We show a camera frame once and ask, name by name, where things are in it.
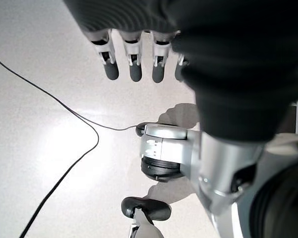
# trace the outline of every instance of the black rubber sleeve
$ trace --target black rubber sleeve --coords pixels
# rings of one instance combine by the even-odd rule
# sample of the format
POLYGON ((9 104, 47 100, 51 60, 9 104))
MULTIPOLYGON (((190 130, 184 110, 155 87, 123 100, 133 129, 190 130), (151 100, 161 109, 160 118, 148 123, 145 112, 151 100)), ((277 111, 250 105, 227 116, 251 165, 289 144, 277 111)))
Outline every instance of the black rubber sleeve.
POLYGON ((249 216, 252 238, 298 238, 298 164, 257 192, 249 216))
POLYGON ((273 138, 298 100, 298 0, 152 0, 181 34, 175 52, 190 65, 201 129, 241 141, 273 138))
POLYGON ((148 0, 64 0, 83 32, 113 28, 125 32, 177 29, 148 8, 148 0))

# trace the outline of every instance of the black foot pad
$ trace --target black foot pad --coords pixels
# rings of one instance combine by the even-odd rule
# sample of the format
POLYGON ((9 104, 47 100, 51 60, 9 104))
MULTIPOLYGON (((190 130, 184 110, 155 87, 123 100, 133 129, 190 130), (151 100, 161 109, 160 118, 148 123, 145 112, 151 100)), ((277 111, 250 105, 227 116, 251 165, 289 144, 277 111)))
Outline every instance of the black foot pad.
POLYGON ((135 208, 142 208, 153 221, 165 221, 171 216, 171 207, 165 202, 140 197, 126 197, 121 203, 121 211, 133 218, 135 208))

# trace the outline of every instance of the black cable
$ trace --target black cable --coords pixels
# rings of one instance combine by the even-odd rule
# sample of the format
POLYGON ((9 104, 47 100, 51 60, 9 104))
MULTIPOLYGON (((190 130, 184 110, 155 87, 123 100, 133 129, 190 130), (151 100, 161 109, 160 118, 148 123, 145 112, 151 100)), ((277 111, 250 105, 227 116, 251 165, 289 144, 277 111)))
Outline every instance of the black cable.
POLYGON ((17 77, 19 77, 20 79, 22 79, 23 81, 31 84, 33 87, 39 89, 40 91, 42 91, 43 93, 47 94, 48 96, 50 96, 51 98, 53 98, 55 101, 57 101, 59 104, 61 104, 66 110, 68 110, 70 113, 72 113, 75 117, 77 117, 78 119, 80 119, 82 122, 84 122, 85 124, 87 124, 97 135, 97 142, 96 144, 90 148, 88 151, 86 151, 79 159, 77 159, 67 170, 66 172, 62 175, 62 177, 57 181, 57 183, 53 186, 53 188, 48 192, 48 194, 42 199, 42 201, 40 202, 39 206, 37 207, 37 209, 35 210, 34 214, 32 215, 31 219, 29 220, 28 224, 26 225, 26 227, 24 228, 22 234, 20 235, 19 238, 24 238, 25 235, 27 234, 27 232, 29 231, 32 223, 34 222, 35 218, 37 217, 37 215, 39 214, 39 212, 41 211, 42 207, 44 206, 44 204, 46 203, 46 201, 49 199, 49 197, 53 194, 53 192, 57 189, 57 187, 60 185, 60 183, 63 181, 63 179, 66 177, 66 175, 72 170, 72 168, 82 159, 84 158, 85 155, 87 155, 89 152, 91 152, 92 150, 94 150, 98 143, 99 143, 99 134, 98 132, 95 130, 95 128, 93 126, 91 126, 89 123, 87 123, 86 121, 84 121, 83 119, 96 124, 98 126, 101 126, 103 128, 107 128, 107 129, 111 129, 111 130, 116 130, 116 131, 123 131, 123 130, 127 130, 130 129, 132 127, 136 127, 135 125, 133 126, 129 126, 127 128, 123 128, 123 129, 117 129, 117 128, 112 128, 112 127, 108 127, 108 126, 104 126, 101 124, 98 124, 96 122, 93 122, 85 117, 83 117, 82 115, 78 114, 77 112, 73 111, 71 108, 69 108, 68 106, 66 106, 61 100, 59 100, 58 98, 56 98, 55 96, 53 96, 52 94, 50 94, 49 92, 47 92, 46 90, 44 90, 43 88, 37 86, 36 84, 34 84, 33 82, 31 82, 30 80, 24 78, 23 76, 19 75, 18 73, 14 72, 12 69, 8 68, 5 64, 3 64, 0 61, 0 65, 5 68, 6 70, 8 70, 9 72, 11 72, 12 74, 16 75, 17 77))

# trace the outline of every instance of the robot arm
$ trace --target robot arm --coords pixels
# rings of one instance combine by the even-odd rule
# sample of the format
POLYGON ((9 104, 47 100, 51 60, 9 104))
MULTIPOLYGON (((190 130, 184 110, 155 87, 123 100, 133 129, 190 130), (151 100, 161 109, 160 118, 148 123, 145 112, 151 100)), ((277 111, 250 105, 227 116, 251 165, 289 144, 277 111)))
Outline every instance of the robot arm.
MULTIPOLYGON (((298 0, 64 1, 112 80, 119 70, 111 29, 122 36, 135 82, 142 77, 142 31, 153 35, 154 82, 163 79, 170 47, 179 53, 175 76, 195 91, 203 132, 148 124, 142 171, 158 181, 188 177, 224 238, 282 237, 273 234, 284 231, 285 219, 262 225, 274 207, 274 195, 265 194, 285 191, 287 168, 298 183, 298 138, 274 149, 267 143, 298 100, 298 0)), ((132 210, 135 224, 159 237, 144 207, 132 210)))

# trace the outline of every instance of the black fingertip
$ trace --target black fingertip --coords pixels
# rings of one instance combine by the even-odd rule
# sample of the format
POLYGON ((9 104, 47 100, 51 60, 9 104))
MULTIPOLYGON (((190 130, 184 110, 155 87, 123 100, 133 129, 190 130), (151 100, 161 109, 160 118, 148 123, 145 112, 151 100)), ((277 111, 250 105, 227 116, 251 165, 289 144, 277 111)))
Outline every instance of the black fingertip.
POLYGON ((139 82, 143 73, 141 71, 141 64, 137 65, 136 62, 133 62, 132 66, 129 66, 130 77, 134 82, 139 82))
POLYGON ((111 63, 110 60, 108 60, 104 65, 104 69, 109 79, 115 80, 118 78, 119 71, 118 71, 118 66, 116 62, 111 63))
POLYGON ((182 69, 182 65, 177 64, 177 67, 175 68, 175 72, 174 72, 174 76, 176 80, 180 82, 183 81, 183 78, 181 76, 181 69, 182 69))
POLYGON ((160 83, 164 77, 164 67, 158 64, 157 67, 152 68, 152 79, 155 83, 160 83))

